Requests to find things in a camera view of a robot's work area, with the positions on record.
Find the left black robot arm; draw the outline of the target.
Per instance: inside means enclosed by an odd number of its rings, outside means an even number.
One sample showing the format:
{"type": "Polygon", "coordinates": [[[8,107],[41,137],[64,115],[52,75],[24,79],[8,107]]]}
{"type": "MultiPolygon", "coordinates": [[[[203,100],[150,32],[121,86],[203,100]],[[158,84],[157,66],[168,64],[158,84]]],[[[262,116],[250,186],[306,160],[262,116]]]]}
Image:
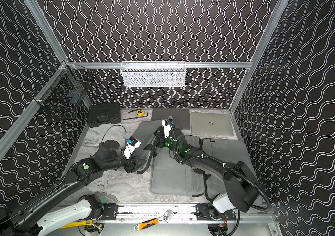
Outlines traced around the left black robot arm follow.
{"type": "Polygon", "coordinates": [[[125,145],[125,148],[120,148],[114,140],[100,143],[93,156],[74,163],[66,175],[45,192],[17,209],[0,210],[0,234],[46,236],[74,221],[103,216],[102,203],[95,195],[84,197],[60,210],[54,208],[71,194],[102,177],[105,171],[124,168],[127,172],[136,172],[139,163],[133,152],[141,142],[131,137],[125,145]]]}

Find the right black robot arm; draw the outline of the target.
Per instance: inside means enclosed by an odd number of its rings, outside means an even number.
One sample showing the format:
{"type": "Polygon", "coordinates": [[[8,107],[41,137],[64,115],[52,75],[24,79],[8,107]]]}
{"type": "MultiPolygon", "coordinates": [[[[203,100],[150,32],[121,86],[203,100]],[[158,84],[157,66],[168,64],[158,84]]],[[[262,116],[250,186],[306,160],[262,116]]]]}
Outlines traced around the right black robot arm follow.
{"type": "Polygon", "coordinates": [[[224,183],[226,193],[211,201],[218,213],[230,209],[248,212],[250,208],[269,212],[272,204],[246,163],[222,161],[206,154],[200,148],[188,144],[184,134],[177,128],[165,134],[162,127],[155,132],[156,145],[173,152],[173,159],[180,165],[199,169],[224,183]]]}

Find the silver laptop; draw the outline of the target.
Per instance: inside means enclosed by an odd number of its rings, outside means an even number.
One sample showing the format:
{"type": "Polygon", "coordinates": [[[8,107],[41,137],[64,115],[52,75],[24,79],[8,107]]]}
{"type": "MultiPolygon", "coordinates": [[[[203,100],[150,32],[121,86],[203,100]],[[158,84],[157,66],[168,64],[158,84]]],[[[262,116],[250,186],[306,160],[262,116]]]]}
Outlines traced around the silver laptop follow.
{"type": "Polygon", "coordinates": [[[234,135],[230,116],[214,113],[191,113],[191,131],[195,135],[234,135]]]}

